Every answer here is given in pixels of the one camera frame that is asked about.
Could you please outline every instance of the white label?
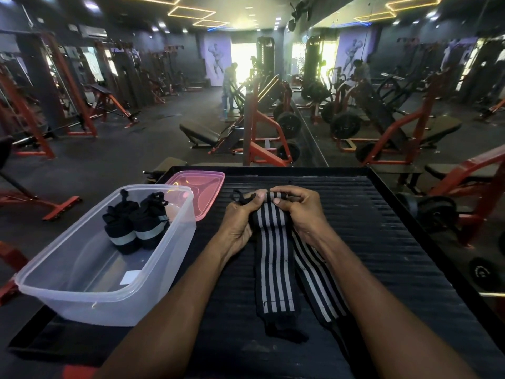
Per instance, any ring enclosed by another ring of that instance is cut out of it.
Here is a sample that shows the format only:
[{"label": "white label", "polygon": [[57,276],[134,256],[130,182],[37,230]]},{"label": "white label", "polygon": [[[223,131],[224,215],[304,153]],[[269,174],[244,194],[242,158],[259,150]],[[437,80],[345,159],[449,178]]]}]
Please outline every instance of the white label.
[{"label": "white label", "polygon": [[130,270],[125,273],[120,285],[129,285],[142,270]]}]

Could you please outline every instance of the person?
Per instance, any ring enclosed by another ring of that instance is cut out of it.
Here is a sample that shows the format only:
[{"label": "person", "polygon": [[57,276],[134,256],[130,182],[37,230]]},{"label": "person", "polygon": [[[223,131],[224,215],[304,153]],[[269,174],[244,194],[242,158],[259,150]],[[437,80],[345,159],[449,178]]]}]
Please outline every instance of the person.
[{"label": "person", "polygon": [[362,80],[367,80],[372,83],[372,76],[370,75],[370,67],[362,59],[354,60],[354,79],[355,82],[360,82]]},{"label": "person", "polygon": [[223,52],[219,50],[218,44],[214,44],[209,46],[209,52],[214,56],[214,63],[212,64],[214,67],[214,73],[216,73],[216,77],[219,76],[218,68],[221,69],[221,74],[224,75],[223,64],[221,63],[221,59],[223,58]]},{"label": "person", "polygon": [[350,64],[349,68],[349,73],[352,72],[352,69],[354,68],[354,63],[352,62],[354,60],[354,56],[356,55],[356,52],[358,51],[359,48],[363,46],[363,42],[360,40],[358,41],[356,38],[352,41],[352,45],[345,50],[345,54],[347,55],[347,59],[345,60],[344,67],[342,68],[342,71],[345,72],[345,69],[347,66]]},{"label": "person", "polygon": [[233,91],[231,90],[231,85],[237,88],[237,63],[232,63],[231,66],[225,69],[224,77],[223,77],[223,118],[227,118],[228,114],[228,105],[227,102],[230,102],[230,112],[235,108],[233,106]]},{"label": "person", "polygon": [[[291,214],[300,237],[325,258],[353,313],[379,377],[384,379],[476,379],[464,360],[373,276],[331,228],[319,194],[277,186],[289,200],[274,203]],[[249,215],[266,191],[246,205],[230,203],[221,226],[168,294],[112,352],[94,379],[183,377],[205,307],[230,258],[252,235]]]}]

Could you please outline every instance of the black mat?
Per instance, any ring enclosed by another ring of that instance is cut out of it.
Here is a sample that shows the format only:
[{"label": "black mat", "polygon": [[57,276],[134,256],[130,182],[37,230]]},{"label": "black mat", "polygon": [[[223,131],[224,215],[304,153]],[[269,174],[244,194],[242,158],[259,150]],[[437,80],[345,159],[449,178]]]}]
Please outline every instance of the black mat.
[{"label": "black mat", "polygon": [[[198,223],[177,279],[217,230],[231,190],[251,191],[277,184],[311,188],[319,191],[333,228],[376,277],[450,343],[480,377],[505,375],[505,357],[484,330],[503,344],[503,324],[369,169],[276,168],[276,176],[269,176],[272,168],[204,169],[222,170],[227,176],[213,207]],[[180,170],[172,168],[169,174]],[[300,328],[310,336],[306,344],[295,345],[265,335],[256,316],[253,254],[252,245],[248,245],[219,279],[188,373],[213,377],[352,377],[337,343],[319,325],[304,299]],[[98,366],[127,331],[69,322],[44,308],[9,349],[25,358]]]}]

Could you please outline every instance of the forearm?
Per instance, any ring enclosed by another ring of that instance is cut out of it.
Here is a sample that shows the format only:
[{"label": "forearm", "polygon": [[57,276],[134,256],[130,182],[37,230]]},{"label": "forearm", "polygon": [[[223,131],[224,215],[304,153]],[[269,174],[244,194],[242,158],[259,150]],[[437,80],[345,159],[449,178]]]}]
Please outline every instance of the forearm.
[{"label": "forearm", "polygon": [[94,379],[182,377],[201,318],[227,262],[226,245],[214,237],[186,274],[132,329]]},{"label": "forearm", "polygon": [[391,294],[327,225],[317,248],[328,262],[381,377],[476,378],[458,354]]}]

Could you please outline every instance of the ceiling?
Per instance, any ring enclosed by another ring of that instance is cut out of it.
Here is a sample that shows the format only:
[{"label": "ceiling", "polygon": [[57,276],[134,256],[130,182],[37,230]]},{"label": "ceiling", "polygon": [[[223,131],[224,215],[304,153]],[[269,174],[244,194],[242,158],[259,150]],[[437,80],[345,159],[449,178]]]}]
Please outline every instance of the ceiling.
[{"label": "ceiling", "polygon": [[[321,20],[315,25],[315,27],[334,28],[339,27],[342,24],[358,24],[356,18],[359,18],[362,21],[367,21],[371,18],[378,18],[376,22],[383,23],[392,23],[397,19],[415,21],[416,19],[426,17],[428,12],[435,10],[438,18],[453,17],[457,14],[470,17],[476,16],[480,13],[486,0],[441,0],[437,5],[428,5],[419,8],[416,7],[403,11],[397,11],[397,9],[422,4],[436,4],[437,0],[414,0],[400,3],[397,3],[396,1],[398,0],[353,0],[327,18]],[[503,5],[502,1],[503,0],[490,0],[487,10],[493,8],[494,4]],[[391,13],[390,9],[386,6],[387,3],[390,3],[389,6],[395,10],[393,13]]]},{"label": "ceiling", "polygon": [[[52,3],[72,15],[89,13],[84,7],[86,0],[32,0],[33,2]],[[291,19],[292,2],[296,5],[300,0],[156,0],[160,2],[147,2],[144,0],[92,0],[95,2],[105,18],[114,23],[136,29],[149,29],[163,21],[168,30],[180,31],[186,28],[204,30],[209,27],[197,27],[193,24],[207,24],[215,26],[225,24],[236,30],[273,29],[276,18],[281,18],[280,27],[285,27]],[[194,18],[169,17],[168,13],[175,7],[172,14]],[[204,9],[195,11],[189,8]],[[199,18],[207,17],[207,22],[200,22]]]}]

